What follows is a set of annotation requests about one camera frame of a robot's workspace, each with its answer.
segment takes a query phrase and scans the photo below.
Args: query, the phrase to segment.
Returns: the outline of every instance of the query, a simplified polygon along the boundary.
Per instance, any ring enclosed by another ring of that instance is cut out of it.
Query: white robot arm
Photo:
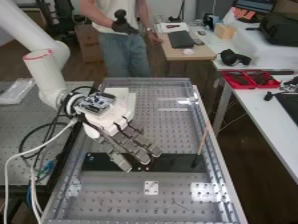
[[[94,140],[102,136],[110,143],[106,153],[124,172],[131,166],[120,153],[148,164],[150,156],[159,157],[160,150],[142,136],[139,125],[131,122],[135,93],[118,88],[89,97],[66,92],[61,69],[70,55],[67,46],[50,38],[10,0],[0,0],[0,26],[30,51],[22,59],[39,89],[41,101],[54,109],[62,104],[69,116],[82,118],[87,136]]]
[[[67,46],[54,41],[11,0],[0,0],[0,26],[31,52],[23,62],[39,89],[39,99],[57,109],[65,94],[61,69],[67,61]]]

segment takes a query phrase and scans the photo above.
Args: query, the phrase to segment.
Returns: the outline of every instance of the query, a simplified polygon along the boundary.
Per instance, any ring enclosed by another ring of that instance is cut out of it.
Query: red box
[[[265,71],[247,70],[244,71],[244,75],[252,80],[256,88],[273,89],[280,87],[280,82]]]
[[[255,83],[244,74],[238,70],[222,71],[222,77],[234,89],[255,89]]]

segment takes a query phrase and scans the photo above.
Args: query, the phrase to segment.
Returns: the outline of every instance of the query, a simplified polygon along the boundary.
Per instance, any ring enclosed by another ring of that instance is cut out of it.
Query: perforated metal plate
[[[146,180],[158,181],[158,195],[144,195]],[[215,192],[204,174],[83,172],[81,185],[66,219],[219,221]]]
[[[204,122],[187,79],[109,79],[105,87],[136,93],[134,119],[163,153],[195,154]],[[49,224],[238,222],[210,138],[206,173],[82,172],[85,154],[102,147],[81,133],[43,216]],[[144,181],[158,182],[158,195],[143,194]]]
[[[73,89],[78,86],[90,86],[93,82],[67,82],[67,89]],[[5,90],[11,85],[10,82],[0,83],[0,90]],[[38,90],[34,86],[25,96],[23,100],[17,105],[3,106],[0,105],[0,185],[3,185],[3,165],[6,159],[17,154],[17,148],[23,136],[39,125],[50,123],[55,116],[55,111],[46,106],[38,99]],[[38,146],[42,142],[46,133],[46,128],[41,129],[31,137],[27,138],[23,150],[29,150]],[[53,160],[55,155],[61,152],[65,141],[67,139],[69,131],[65,133],[57,141],[54,141],[43,150],[39,156],[42,164],[49,160]],[[29,164],[33,164],[34,159],[27,160]],[[21,158],[14,159],[10,162],[9,168],[9,184],[10,185],[27,185],[29,181],[29,168]],[[45,185],[47,179],[41,181],[41,185]]]

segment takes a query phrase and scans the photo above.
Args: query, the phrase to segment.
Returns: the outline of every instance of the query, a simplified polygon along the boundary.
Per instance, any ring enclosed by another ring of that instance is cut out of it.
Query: computer monitor
[[[265,14],[272,11],[275,4],[275,0],[235,0],[232,5],[236,8]]]

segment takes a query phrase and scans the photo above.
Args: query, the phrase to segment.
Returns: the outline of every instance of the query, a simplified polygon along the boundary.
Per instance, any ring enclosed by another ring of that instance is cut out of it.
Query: paper
[[[186,23],[160,23],[160,33],[171,33],[183,30],[188,32],[188,26]]]

